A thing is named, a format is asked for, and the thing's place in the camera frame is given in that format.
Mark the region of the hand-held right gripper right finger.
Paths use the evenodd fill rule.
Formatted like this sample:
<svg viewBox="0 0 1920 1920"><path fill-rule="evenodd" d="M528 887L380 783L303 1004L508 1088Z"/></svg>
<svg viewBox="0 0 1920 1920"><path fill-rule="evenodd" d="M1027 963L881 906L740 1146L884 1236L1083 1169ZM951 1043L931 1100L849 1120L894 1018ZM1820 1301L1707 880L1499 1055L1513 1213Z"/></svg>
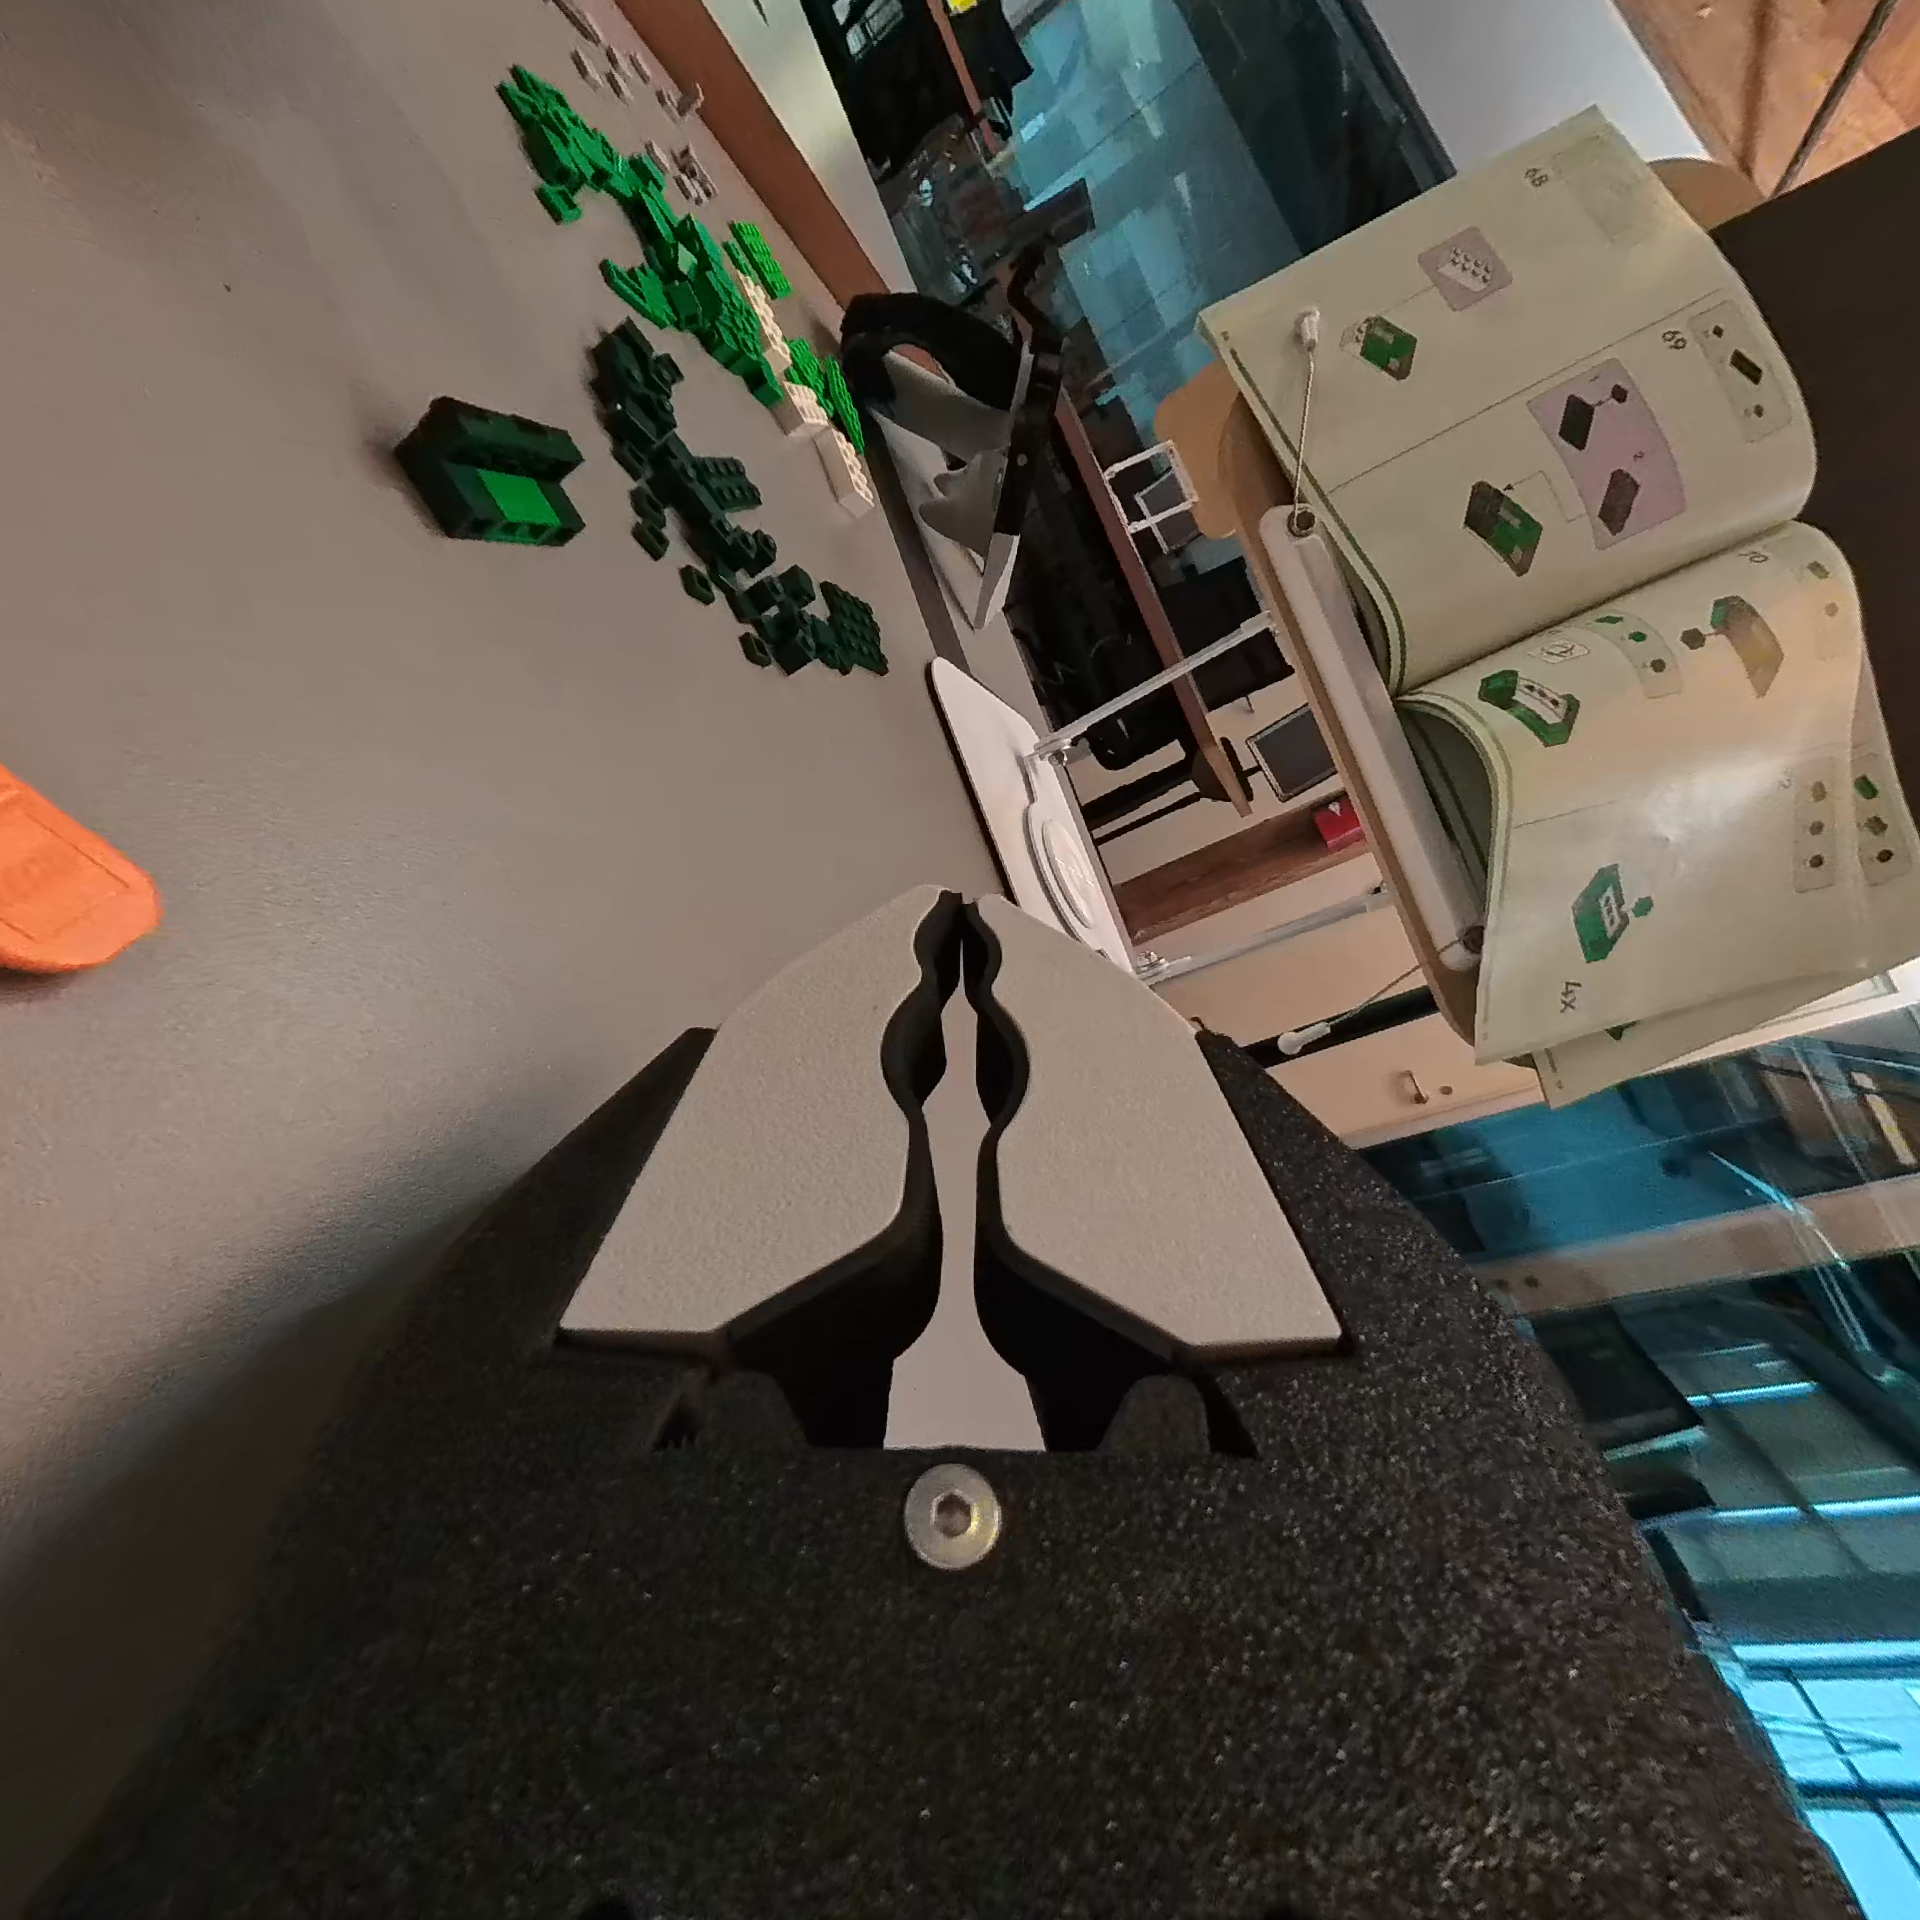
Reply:
<svg viewBox="0 0 1920 1920"><path fill-rule="evenodd" d="M974 1298L1050 1451L1097 1450L1151 1379L1202 1451L1254 1441L1218 1373L1345 1331L1191 1024L1003 898L964 909L977 1088Z"/></svg>

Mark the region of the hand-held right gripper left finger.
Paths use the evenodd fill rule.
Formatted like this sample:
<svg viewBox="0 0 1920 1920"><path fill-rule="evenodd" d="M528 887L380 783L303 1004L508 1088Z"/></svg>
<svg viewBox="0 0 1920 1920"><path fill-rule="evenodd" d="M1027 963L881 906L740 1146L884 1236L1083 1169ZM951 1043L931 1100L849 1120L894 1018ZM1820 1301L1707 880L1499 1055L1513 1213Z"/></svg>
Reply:
<svg viewBox="0 0 1920 1920"><path fill-rule="evenodd" d="M944 1273L926 1103L963 901L924 885L714 1032L560 1319L598 1351L772 1379L811 1444L883 1444Z"/></svg>

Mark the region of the pile of green lego bricks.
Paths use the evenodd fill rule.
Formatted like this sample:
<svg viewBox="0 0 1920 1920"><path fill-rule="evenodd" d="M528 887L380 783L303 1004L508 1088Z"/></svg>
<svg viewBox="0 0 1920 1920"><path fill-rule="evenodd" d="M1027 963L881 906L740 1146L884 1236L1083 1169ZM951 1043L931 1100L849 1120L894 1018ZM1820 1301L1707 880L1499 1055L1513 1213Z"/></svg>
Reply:
<svg viewBox="0 0 1920 1920"><path fill-rule="evenodd" d="M584 197L598 194L634 228L641 258L631 266L603 258L600 272L611 292L654 330L691 336L715 365L732 372L768 411L778 378L762 362L759 330L736 290L736 279L756 282L779 301L793 298L782 261L756 225L732 223L708 228L696 213L667 202L667 177L641 152L625 154L590 125L569 98L528 66L516 64L497 88L516 125L520 144L535 169L535 197L555 225L576 225ZM810 385L835 426L866 452L866 437L851 386L833 354L817 352L802 336L785 335L792 375Z"/></svg>

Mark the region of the dark green lego assembly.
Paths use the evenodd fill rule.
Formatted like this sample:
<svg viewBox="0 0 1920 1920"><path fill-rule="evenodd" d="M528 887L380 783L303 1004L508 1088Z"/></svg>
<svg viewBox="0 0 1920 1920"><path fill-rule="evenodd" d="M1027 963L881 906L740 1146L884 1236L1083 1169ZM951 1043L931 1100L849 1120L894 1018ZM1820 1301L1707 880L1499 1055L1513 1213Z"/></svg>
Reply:
<svg viewBox="0 0 1920 1920"><path fill-rule="evenodd" d="M586 456L559 426L439 395L394 460L446 537L566 546L586 528L566 488Z"/></svg>

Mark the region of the lego instruction booklet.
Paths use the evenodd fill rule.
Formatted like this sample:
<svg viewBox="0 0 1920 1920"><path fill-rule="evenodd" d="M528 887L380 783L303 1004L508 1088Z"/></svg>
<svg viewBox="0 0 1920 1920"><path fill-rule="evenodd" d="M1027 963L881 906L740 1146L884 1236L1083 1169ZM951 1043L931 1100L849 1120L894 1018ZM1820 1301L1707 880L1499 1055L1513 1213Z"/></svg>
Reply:
<svg viewBox="0 0 1920 1920"><path fill-rule="evenodd" d="M1566 1108L1915 963L1865 537L1728 253L1596 108L1208 307L1247 552L1479 1065Z"/></svg>

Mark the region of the scatter of grey lego pieces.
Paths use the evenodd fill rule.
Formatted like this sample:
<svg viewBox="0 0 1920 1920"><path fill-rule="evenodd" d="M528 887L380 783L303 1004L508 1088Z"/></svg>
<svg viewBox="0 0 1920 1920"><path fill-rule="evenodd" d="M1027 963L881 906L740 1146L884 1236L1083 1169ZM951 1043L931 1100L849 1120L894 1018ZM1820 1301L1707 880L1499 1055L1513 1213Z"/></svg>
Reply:
<svg viewBox="0 0 1920 1920"><path fill-rule="evenodd" d="M683 199L700 208L715 199L715 181L705 159L691 147L686 128L697 115L697 92L683 89L672 81L660 81L650 57L635 39L623 39L607 29L588 5L552 2L576 36L576 48L569 56L574 69L590 89L607 92L614 100L631 109L654 103L663 128L678 131L680 144L663 147L657 138L646 138L642 156L683 194Z"/></svg>

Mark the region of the dark wooden desk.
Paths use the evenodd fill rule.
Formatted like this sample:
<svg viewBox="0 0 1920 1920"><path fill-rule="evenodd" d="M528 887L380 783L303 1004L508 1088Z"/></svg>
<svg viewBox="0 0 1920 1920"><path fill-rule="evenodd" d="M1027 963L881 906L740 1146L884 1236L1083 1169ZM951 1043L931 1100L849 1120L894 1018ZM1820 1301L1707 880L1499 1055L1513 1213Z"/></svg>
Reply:
<svg viewBox="0 0 1920 1920"><path fill-rule="evenodd" d="M1067 395L1058 395L1054 400L1052 432L1064 451L1064 471L1071 476L1079 496L1089 504L1089 507L1096 514L1104 552L1113 570L1119 572L1136 621L1142 625L1144 633L1155 648L1156 659L1162 661L1162 671L1144 679L1142 684L1127 689L1119 697L1078 715L1071 725L1056 727L1046 739L1043 753L1054 759L1064 759L1066 751L1072 743L1087 739L1096 727L1103 727L1121 714L1145 704L1163 690L1172 690L1183 708L1185 731L1191 745L1191 759L1208 770L1202 780L1202 792L1212 794L1212 799L1217 801L1232 805L1241 819L1249 816L1254 811L1254 803L1249 794L1241 792L1241 780L1235 770L1235 762L1224 753L1218 743L1218 737L1209 720L1209 708L1202 703L1198 689L1193 685L1193 677L1202 666L1209 666L1212 661L1232 655L1249 639L1260 636L1264 632L1264 621L1255 620L1250 628L1232 632L1225 639L1212 643L1200 655L1190 656L1169 621L1159 589L1155 588L1136 552L1136 539L1122 522L1121 505L1115 504L1113 491L1110 489L1106 476L1097 465L1094 445L1089 443L1087 427L1082 426Z"/></svg>

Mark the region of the small monitor on stand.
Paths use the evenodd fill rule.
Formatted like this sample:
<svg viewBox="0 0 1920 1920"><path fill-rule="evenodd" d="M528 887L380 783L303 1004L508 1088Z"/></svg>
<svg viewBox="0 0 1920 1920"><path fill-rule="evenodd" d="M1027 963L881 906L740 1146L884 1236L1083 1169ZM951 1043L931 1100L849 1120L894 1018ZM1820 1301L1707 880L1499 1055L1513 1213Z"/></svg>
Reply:
<svg viewBox="0 0 1920 1920"><path fill-rule="evenodd" d="M1280 805L1303 801L1337 780L1337 759L1310 707L1249 733L1247 751Z"/></svg>

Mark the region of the pile of dark green bricks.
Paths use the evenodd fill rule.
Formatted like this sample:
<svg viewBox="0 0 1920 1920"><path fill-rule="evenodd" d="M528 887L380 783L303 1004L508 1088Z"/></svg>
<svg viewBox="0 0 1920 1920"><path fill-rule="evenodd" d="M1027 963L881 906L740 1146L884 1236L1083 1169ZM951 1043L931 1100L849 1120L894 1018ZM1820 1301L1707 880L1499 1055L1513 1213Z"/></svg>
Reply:
<svg viewBox="0 0 1920 1920"><path fill-rule="evenodd" d="M705 456L682 437L682 365L634 321L590 348L590 391L617 467L631 477L631 537L665 561L683 541L689 600L732 612L740 655L787 677L822 666L836 677L887 677L874 609L802 564L779 564L778 539L750 524L762 495L744 463Z"/></svg>

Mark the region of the orange brick separator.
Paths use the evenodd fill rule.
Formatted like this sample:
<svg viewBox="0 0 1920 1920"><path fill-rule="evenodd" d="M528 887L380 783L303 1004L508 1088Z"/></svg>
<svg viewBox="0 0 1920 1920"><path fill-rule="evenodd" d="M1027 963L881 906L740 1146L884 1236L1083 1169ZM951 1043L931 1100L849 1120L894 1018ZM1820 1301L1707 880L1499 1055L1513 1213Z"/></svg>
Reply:
<svg viewBox="0 0 1920 1920"><path fill-rule="evenodd" d="M152 875L2 770L2 972L103 968L154 936L161 920Z"/></svg>

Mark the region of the black and grey tool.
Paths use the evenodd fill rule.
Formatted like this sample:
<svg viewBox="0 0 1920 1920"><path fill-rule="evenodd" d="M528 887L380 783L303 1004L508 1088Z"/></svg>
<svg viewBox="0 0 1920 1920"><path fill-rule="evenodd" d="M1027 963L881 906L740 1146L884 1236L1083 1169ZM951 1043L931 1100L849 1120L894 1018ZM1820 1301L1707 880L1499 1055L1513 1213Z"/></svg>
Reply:
<svg viewBox="0 0 1920 1920"><path fill-rule="evenodd" d="M1066 336L1036 300L1052 243L1003 264L1016 330L934 295L859 295L842 371L881 427L935 570L967 625L986 628L1012 585L1030 505L1066 385Z"/></svg>

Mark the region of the white frame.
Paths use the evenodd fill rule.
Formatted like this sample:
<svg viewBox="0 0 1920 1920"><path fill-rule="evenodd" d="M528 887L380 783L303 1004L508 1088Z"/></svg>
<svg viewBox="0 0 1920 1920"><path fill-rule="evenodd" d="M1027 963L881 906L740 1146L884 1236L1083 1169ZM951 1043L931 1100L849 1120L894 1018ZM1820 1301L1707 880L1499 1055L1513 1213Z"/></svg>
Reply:
<svg viewBox="0 0 1920 1920"><path fill-rule="evenodd" d="M1103 483L1127 537L1145 537L1163 555L1176 555L1202 537L1195 517L1198 491L1170 441L1151 443L1103 467Z"/></svg>

